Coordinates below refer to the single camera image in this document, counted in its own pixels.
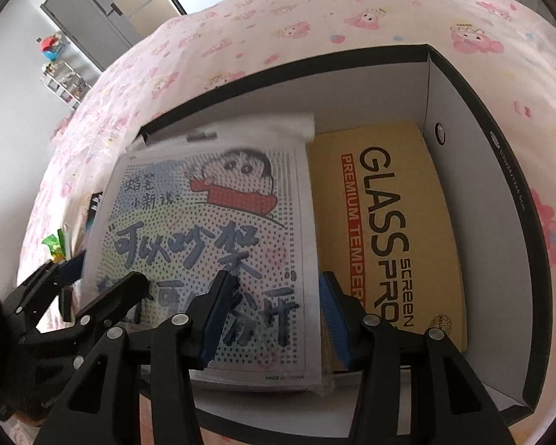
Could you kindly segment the black rainbow screen protector box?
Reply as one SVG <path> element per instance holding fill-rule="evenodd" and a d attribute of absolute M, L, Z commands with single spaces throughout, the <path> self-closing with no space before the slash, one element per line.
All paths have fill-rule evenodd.
<path fill-rule="evenodd" d="M 98 192 L 98 193 L 94 193 L 91 195 L 91 198 L 89 200 L 89 207 L 88 207 L 88 211 L 87 211 L 87 218 L 86 218 L 86 224 L 85 224 L 85 237 L 88 238 L 90 236 L 90 233 L 92 231 L 93 225 L 94 225 L 94 221 L 96 218 L 96 214 L 97 211 L 99 209 L 100 206 L 100 202 L 103 196 L 103 192 Z"/>

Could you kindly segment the black cardboard shoe box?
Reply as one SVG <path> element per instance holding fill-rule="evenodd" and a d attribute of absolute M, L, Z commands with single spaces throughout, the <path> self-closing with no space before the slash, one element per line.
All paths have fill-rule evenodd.
<path fill-rule="evenodd" d="M 327 397 L 199 391 L 203 429 L 249 444 L 509 444 L 542 395 L 552 279 L 535 196 L 499 120 L 429 45 L 306 58 L 141 129 L 223 137 L 310 116 Z"/>

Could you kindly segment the cartoon bead art kit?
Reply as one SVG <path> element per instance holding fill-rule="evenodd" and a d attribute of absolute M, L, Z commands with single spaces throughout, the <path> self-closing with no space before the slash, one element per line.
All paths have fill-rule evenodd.
<path fill-rule="evenodd" d="M 246 116 L 142 145 L 113 166 L 88 239 L 87 303 L 131 271 L 150 283 L 131 330 L 147 330 L 237 278 L 213 360 L 196 379 L 226 388 L 321 383 L 309 113 Z"/>

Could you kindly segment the green yellow snack packet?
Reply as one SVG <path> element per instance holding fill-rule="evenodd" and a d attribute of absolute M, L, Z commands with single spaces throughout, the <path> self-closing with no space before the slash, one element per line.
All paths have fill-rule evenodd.
<path fill-rule="evenodd" d="M 53 262 L 60 263 L 67 260 L 66 237 L 62 228 L 45 237 L 42 244 L 48 248 Z"/>

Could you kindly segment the yellow glass screen protector box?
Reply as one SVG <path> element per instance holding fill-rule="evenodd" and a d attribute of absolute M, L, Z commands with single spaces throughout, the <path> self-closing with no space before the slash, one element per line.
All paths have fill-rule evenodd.
<path fill-rule="evenodd" d="M 318 267 L 401 330 L 467 349 L 462 272 L 426 142 L 414 123 L 322 133 L 307 147 Z"/>

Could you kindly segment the grey door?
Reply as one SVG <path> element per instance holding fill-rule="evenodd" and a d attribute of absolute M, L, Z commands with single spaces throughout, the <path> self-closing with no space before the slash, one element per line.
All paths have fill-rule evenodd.
<path fill-rule="evenodd" d="M 140 41 L 114 0 L 45 0 L 40 8 L 101 71 Z"/>

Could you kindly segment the pink cartoon print bedspread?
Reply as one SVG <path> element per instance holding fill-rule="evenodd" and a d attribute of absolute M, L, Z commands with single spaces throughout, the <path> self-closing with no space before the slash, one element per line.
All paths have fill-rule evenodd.
<path fill-rule="evenodd" d="M 556 418 L 556 27 L 513 0 L 225 0 L 175 17 L 100 75 L 55 146 L 21 247 L 19 278 L 48 257 L 41 241 L 108 179 L 140 128 L 227 83 L 303 58 L 389 44 L 441 52 L 490 109 L 524 171 L 552 271 L 552 351 L 520 444 Z"/>

